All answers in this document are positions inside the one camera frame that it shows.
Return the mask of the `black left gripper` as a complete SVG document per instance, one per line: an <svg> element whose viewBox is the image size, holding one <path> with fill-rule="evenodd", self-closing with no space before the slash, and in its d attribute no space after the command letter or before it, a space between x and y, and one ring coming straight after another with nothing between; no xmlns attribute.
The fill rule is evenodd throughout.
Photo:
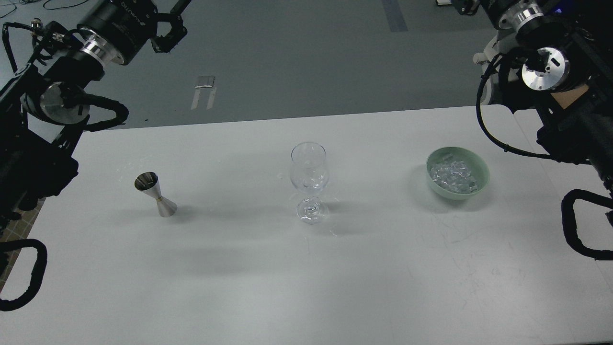
<svg viewBox="0 0 613 345"><path fill-rule="evenodd" d="M100 0L77 25L85 39L81 51L102 66L129 65L151 38L156 53L171 52L188 33L182 13L192 0L178 0L170 13L158 13L151 0ZM156 35L156 23L170 24L165 35Z"/></svg>

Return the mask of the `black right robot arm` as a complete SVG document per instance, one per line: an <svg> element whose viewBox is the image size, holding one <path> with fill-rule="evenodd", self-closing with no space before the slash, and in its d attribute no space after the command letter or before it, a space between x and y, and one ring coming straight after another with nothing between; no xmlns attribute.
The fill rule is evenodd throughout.
<svg viewBox="0 0 613 345"><path fill-rule="evenodd" d="M477 122L504 151L592 166L612 192L612 2L452 0L460 15L482 10L497 36L477 89ZM488 131L482 96L512 112L534 109L545 153L521 150Z"/></svg>

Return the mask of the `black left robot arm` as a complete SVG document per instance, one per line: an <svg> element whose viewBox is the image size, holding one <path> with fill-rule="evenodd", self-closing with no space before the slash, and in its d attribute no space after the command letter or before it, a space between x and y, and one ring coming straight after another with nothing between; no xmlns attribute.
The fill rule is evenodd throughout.
<svg viewBox="0 0 613 345"><path fill-rule="evenodd" d="M158 11L151 0L100 0L74 29L59 22L6 22L1 41L13 76L1 89L1 229L78 175L81 135L121 125L129 110L87 93L110 63L129 65L147 42L169 53L187 35L179 0Z"/></svg>

